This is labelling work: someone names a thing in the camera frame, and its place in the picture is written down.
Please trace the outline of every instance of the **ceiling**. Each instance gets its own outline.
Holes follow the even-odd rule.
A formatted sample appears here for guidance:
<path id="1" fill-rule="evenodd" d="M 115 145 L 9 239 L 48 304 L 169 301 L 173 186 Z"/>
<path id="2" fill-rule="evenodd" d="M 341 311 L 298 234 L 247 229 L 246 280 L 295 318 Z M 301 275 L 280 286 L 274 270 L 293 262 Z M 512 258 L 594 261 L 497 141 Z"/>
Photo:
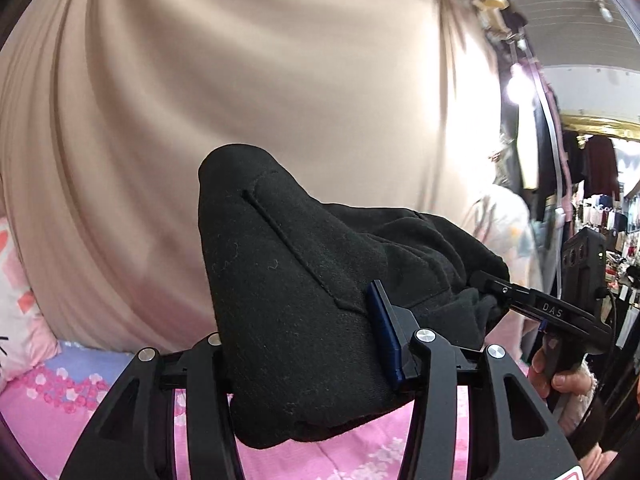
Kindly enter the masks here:
<path id="1" fill-rule="evenodd" d="M 640 71 L 640 44 L 611 0 L 607 23 L 594 0 L 514 0 L 545 66 L 588 64 Z"/>

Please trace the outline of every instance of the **gold frame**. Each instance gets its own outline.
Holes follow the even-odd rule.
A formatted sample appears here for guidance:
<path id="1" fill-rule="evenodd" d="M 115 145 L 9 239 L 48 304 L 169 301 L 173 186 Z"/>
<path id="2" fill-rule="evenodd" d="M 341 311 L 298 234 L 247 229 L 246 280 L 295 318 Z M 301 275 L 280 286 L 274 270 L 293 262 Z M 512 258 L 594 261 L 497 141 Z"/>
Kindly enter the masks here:
<path id="1" fill-rule="evenodd" d="M 640 142 L 640 123 L 596 116 L 562 114 L 562 126 L 579 134 L 601 135 Z"/>

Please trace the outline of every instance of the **black clothing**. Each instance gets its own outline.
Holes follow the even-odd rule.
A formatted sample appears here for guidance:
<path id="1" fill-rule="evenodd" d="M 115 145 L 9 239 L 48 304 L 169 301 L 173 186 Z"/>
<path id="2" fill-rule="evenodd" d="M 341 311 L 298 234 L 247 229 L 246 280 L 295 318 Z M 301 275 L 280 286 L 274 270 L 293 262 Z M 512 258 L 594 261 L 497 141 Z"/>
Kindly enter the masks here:
<path id="1" fill-rule="evenodd" d="M 546 199 L 556 194 L 558 183 L 556 181 L 556 164 L 554 161 L 554 152 L 551 144 L 551 136 L 555 135 L 555 131 L 549 130 L 549 123 L 546 120 L 545 112 L 542 108 L 542 102 L 536 96 L 534 99 L 533 116 L 536 121 L 536 131 L 538 133 L 538 190 L 536 208 L 531 215 L 533 219 L 543 221 L 545 218 Z M 561 173 L 562 190 L 561 196 L 566 195 L 567 182 L 564 174 Z"/>
<path id="2" fill-rule="evenodd" d="M 215 150 L 199 177 L 234 430 L 248 446 L 326 439 L 411 400 L 391 391 L 376 355 L 372 280 L 454 345 L 480 348 L 505 313 L 466 277 L 508 279 L 507 267 L 442 218 L 319 203 L 252 146 Z"/>
<path id="3" fill-rule="evenodd" d="M 584 151 L 578 145 L 578 134 L 568 130 L 562 132 L 564 151 L 569 159 L 571 183 L 578 184 L 584 180 Z"/>

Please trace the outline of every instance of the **metal screw cap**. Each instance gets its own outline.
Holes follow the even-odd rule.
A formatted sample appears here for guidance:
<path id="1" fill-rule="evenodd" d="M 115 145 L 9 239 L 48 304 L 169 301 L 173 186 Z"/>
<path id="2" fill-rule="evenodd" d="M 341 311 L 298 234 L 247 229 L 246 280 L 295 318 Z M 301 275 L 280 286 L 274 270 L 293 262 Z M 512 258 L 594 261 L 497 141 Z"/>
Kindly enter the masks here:
<path id="1" fill-rule="evenodd" d="M 428 328 L 421 328 L 415 333 L 415 336 L 423 343 L 430 343 L 436 339 L 435 332 Z"/>
<path id="2" fill-rule="evenodd" d="M 138 352 L 138 359 L 143 363 L 151 361 L 154 357 L 156 357 L 156 351 L 153 348 L 143 348 Z"/>
<path id="3" fill-rule="evenodd" d="M 507 353 L 500 345 L 491 345 L 486 349 L 486 351 L 489 352 L 489 355 L 491 357 L 494 357 L 496 359 L 502 359 Z"/>
<path id="4" fill-rule="evenodd" d="M 211 346 L 220 346 L 222 344 L 220 342 L 220 334 L 218 332 L 211 334 L 208 341 Z"/>

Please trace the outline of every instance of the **cable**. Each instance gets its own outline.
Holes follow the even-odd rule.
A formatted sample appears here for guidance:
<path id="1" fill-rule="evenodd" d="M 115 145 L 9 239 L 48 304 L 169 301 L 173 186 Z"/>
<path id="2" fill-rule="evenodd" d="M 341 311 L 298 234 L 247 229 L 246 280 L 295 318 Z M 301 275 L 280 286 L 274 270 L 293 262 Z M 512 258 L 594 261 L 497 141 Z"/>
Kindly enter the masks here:
<path id="1" fill-rule="evenodd" d="M 603 292 L 602 290 L 599 290 L 598 291 L 598 296 L 600 296 L 602 294 L 602 292 Z M 616 298 L 608 288 L 607 288 L 607 291 L 606 291 L 606 296 L 609 296 L 609 298 L 611 300 L 611 309 L 612 309 L 612 314 L 613 314 L 612 331 L 611 331 L 611 342 L 609 344 L 609 352 L 607 353 L 607 361 L 606 361 L 606 364 L 605 364 L 606 372 L 605 372 L 604 377 L 602 378 L 602 380 L 598 382 L 598 386 L 596 386 L 596 389 L 595 389 L 595 391 L 593 393 L 593 399 L 591 399 L 591 402 L 589 403 L 589 407 L 587 408 L 587 411 L 584 413 L 584 416 L 580 420 L 580 423 L 578 423 L 578 427 L 575 428 L 574 433 L 576 433 L 577 431 L 580 430 L 580 428 L 584 425 L 584 421 L 587 420 L 587 418 L 589 418 L 589 415 L 591 415 L 591 412 L 593 411 L 593 407 L 595 405 L 596 399 L 598 399 L 598 397 L 600 396 L 600 391 L 602 389 L 602 385 L 607 382 L 607 380 L 609 379 L 609 375 L 611 374 L 611 364 L 612 364 L 612 361 L 613 361 L 613 352 L 614 352 L 614 349 L 616 347 L 616 327 L 618 326 L 618 313 L 616 311 Z"/>

